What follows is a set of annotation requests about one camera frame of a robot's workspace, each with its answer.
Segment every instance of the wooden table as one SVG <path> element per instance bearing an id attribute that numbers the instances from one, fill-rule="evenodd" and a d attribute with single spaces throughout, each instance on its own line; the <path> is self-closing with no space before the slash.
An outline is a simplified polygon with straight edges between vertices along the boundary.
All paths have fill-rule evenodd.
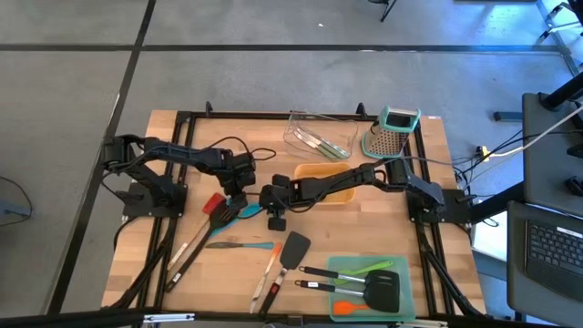
<path id="1" fill-rule="evenodd" d="M 151 114 L 147 136 L 170 140 L 174 127 L 176 111 L 154 110 Z M 371 122 L 359 122 L 359 136 Z M 442 120 L 437 117 L 420 119 L 426 157 L 450 161 Z M 250 149 L 266 147 L 275 149 L 277 157 L 257 163 L 257 183 L 247 191 L 259 192 L 261 186 L 271 183 L 275 173 L 293 177 L 298 164 L 308 162 L 289 155 L 282 141 L 287 125 L 285 120 L 264 119 L 226 119 L 199 118 L 196 121 L 193 147 L 200 149 L 210 143 L 232 135 L 245 140 Z M 416 156 L 414 140 L 411 140 L 413 156 Z M 227 140 L 217 147 L 242 152 L 243 147 L 234 140 Z M 354 145 L 354 153 L 348 160 L 352 167 L 363 162 L 373 161 L 365 157 Z M 159 174 L 163 173 L 165 163 L 150 162 L 150 167 Z M 456 188 L 451 167 L 428 163 L 431 180 L 443 188 Z M 419 163 L 414 162 L 414 171 L 421 172 Z M 179 219 L 173 254 L 182 243 L 189 241 L 205 223 L 202 206 L 214 193 L 222 193 L 215 177 L 199 173 L 194 168 L 187 171 L 189 184 L 187 208 Z M 250 202 L 257 196 L 249 196 Z M 419 258 L 414 225 L 409 221 L 405 194 L 385 193 L 375 187 L 366 186 L 356 189 L 355 199 L 347 205 L 315 206 L 303 214 L 286 212 L 287 230 L 269 231 L 267 215 L 262 213 L 251 220 L 243 220 L 212 241 L 265 242 L 281 241 L 289 231 L 298 231 L 312 240 L 312 246 L 302 261 L 302 265 L 325 268 L 331 256 L 338 255 L 403 255 L 406 256 L 411 272 L 415 309 L 418 316 L 426 316 L 427 305 L 424 293 L 423 275 Z M 128 225 L 120 234 L 115 252 L 103 305 L 116 301 L 136 278 L 144 265 L 152 218 L 140 218 Z M 441 235 L 445 250 L 447 269 L 463 294 L 481 312 L 485 312 L 484 300 L 476 272 L 467 235 L 452 224 L 441 224 Z M 198 311 L 220 313 L 247 313 L 251 296 L 267 266 L 271 253 L 256 249 L 205 249 L 189 268 L 178 286 L 164 298 L 163 308 L 173 311 Z M 278 261 L 271 268 L 266 288 L 264 288 L 256 312 L 261 307 L 268 287 L 277 276 L 281 265 Z M 328 313 L 328 294 L 310 291 L 293 285 L 296 279 L 305 279 L 300 271 L 291 271 L 285 277 L 281 291 L 270 309 L 270 313 Z M 154 273 L 148 293 L 148 304 L 152 303 L 158 275 Z M 439 278 L 433 272 L 433 284 L 437 299 L 438 312 L 444 312 Z"/>

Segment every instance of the black handle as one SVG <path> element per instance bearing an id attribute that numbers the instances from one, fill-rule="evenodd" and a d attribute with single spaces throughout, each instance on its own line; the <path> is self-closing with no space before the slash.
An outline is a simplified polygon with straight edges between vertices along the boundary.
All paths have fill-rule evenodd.
<path id="1" fill-rule="evenodd" d="M 263 301 L 263 304 L 259 309 L 259 316 L 261 318 L 265 318 L 265 316 L 267 316 L 267 311 L 270 310 L 271 304 L 273 303 L 273 300 L 275 300 L 275 296 L 277 296 L 277 293 L 280 291 L 280 288 L 281 286 L 275 282 L 270 287 L 270 292 L 268 292 L 267 296 L 265 296 L 265 300 Z"/>
<path id="2" fill-rule="evenodd" d="M 200 251 L 202 251 L 202 249 L 204 248 L 204 244 L 207 243 L 207 240 L 210 238 L 210 235 L 213 231 L 214 229 L 209 227 L 207 232 L 204 234 L 204 237 L 202 237 L 199 244 L 197 245 L 197 248 L 195 248 L 194 251 L 192 251 L 192 253 L 190 254 L 190 256 L 184 261 L 184 263 L 182 263 L 179 270 L 172 276 L 172 279 L 170 279 L 170 281 L 166 283 L 166 287 L 164 287 L 164 290 L 166 292 L 171 292 L 174 289 L 174 287 L 176 287 L 180 279 L 182 279 L 182 277 L 184 276 L 184 273 L 189 269 L 190 265 L 194 262 L 197 256 L 199 256 Z"/>
<path id="3" fill-rule="evenodd" d="M 318 269 L 313 267 L 300 267 L 301 272 L 306 272 L 308 274 L 319 275 L 328 278 L 338 278 L 338 272 L 331 272 L 324 269 Z"/>
<path id="4" fill-rule="evenodd" d="M 308 289 L 315 289 L 318 291 L 336 292 L 336 287 L 321 282 L 295 281 L 295 284 L 296 286 Z"/>

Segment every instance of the laptop keyboard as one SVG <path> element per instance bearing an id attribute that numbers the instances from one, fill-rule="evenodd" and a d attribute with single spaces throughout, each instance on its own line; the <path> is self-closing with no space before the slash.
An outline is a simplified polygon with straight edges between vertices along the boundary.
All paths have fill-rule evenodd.
<path id="1" fill-rule="evenodd" d="M 527 231 L 529 259 L 583 275 L 583 234 L 531 220 Z"/>

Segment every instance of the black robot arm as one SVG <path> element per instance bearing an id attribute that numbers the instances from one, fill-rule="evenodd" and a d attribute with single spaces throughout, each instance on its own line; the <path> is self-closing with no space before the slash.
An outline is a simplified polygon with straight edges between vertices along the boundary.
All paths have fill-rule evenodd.
<path id="1" fill-rule="evenodd" d="M 377 168 L 382 165 L 385 166 L 387 181 L 376 177 Z M 322 179 L 289 179 L 276 174 L 271 185 L 263 186 L 261 189 L 259 203 L 270 215 L 269 229 L 285 231 L 286 210 L 304 212 L 329 194 L 364 185 L 375 186 L 387 192 L 411 191 L 427 211 L 439 211 L 445 205 L 441 187 L 415 176 L 403 159 L 383 159 L 375 163 L 365 163 L 356 169 Z"/>
<path id="2" fill-rule="evenodd" d="M 136 156 L 133 145 L 143 149 L 143 154 Z M 187 187 L 145 165 L 156 159 L 189 165 L 216 176 L 225 194 L 231 196 L 232 206 L 247 206 L 243 188 L 255 184 L 255 160 L 250 153 L 233 155 L 229 149 L 192 149 L 158 138 L 123 135 L 104 142 L 101 162 L 105 170 L 126 173 L 137 182 L 129 192 L 116 192 L 126 203 L 124 215 L 178 217 L 183 213 Z"/>

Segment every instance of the orange plastic container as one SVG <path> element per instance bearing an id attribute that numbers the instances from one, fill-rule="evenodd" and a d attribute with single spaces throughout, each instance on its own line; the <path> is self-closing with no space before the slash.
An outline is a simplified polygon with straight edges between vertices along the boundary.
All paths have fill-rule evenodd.
<path id="1" fill-rule="evenodd" d="M 331 175 L 344 172 L 351 169 L 351 166 L 345 162 L 338 163 L 317 163 L 317 164 L 300 164 L 295 168 L 293 172 L 293 177 L 295 179 L 300 178 L 325 178 Z M 354 199 L 354 194 L 356 190 L 350 188 L 347 190 L 342 190 L 334 192 L 326 196 L 321 202 L 316 205 L 343 205 L 349 203 Z"/>

